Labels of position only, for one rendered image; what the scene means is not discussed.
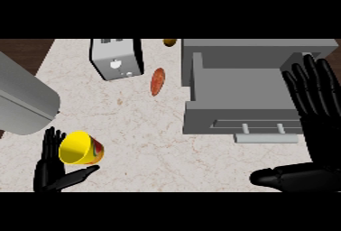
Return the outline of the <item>orange sweet potato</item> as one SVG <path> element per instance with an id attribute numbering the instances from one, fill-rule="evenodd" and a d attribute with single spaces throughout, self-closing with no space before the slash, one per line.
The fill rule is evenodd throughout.
<path id="1" fill-rule="evenodd" d="M 150 93 L 152 96 L 155 96 L 162 88 L 163 85 L 163 81 L 165 81 L 165 71 L 162 68 L 157 68 L 155 70 L 153 76 L 152 76 L 152 80 L 150 80 Z"/>

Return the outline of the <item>grey cabinet body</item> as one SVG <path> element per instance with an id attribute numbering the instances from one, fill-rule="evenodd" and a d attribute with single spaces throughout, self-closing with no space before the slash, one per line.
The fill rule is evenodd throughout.
<path id="1" fill-rule="evenodd" d="M 193 54 L 205 69 L 279 69 L 293 53 L 324 58 L 335 39 L 181 39 L 181 84 L 188 86 Z"/>

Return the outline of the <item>silver toaster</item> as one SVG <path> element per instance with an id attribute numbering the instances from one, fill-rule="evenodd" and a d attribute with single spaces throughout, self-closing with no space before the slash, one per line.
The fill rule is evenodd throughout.
<path id="1" fill-rule="evenodd" d="M 143 74 L 140 39 L 91 39 L 88 61 L 101 79 L 109 81 Z"/>

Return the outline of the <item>grey open drawer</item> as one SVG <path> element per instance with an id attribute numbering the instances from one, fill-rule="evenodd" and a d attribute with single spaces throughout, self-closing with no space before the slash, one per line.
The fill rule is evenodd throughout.
<path id="1" fill-rule="evenodd" d="M 277 69 L 206 69 L 194 53 L 190 100 L 184 103 L 184 134 L 301 134 L 292 98 Z"/>

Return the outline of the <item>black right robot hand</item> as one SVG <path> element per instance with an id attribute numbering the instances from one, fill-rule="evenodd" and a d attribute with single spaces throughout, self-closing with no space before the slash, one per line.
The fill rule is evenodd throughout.
<path id="1" fill-rule="evenodd" d="M 341 85 L 326 59 L 304 56 L 281 77 L 299 115 L 311 162 L 253 171 L 255 186 L 281 192 L 341 192 Z"/>

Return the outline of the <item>yellow cup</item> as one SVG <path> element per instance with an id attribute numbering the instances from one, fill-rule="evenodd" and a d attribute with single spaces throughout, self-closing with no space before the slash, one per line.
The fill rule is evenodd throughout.
<path id="1" fill-rule="evenodd" d="M 64 164 L 94 164 L 103 157 L 103 146 L 84 131 L 70 132 L 59 147 L 59 158 Z"/>

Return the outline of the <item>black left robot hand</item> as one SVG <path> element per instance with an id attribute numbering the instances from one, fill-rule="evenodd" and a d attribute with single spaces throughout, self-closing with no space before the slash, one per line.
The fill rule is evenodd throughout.
<path id="1" fill-rule="evenodd" d="M 33 169 L 33 192 L 60 192 L 64 188 L 81 183 L 88 175 L 100 168 L 91 165 L 69 173 L 64 172 L 59 158 L 59 147 L 66 133 L 51 126 L 44 133 L 41 159 Z"/>

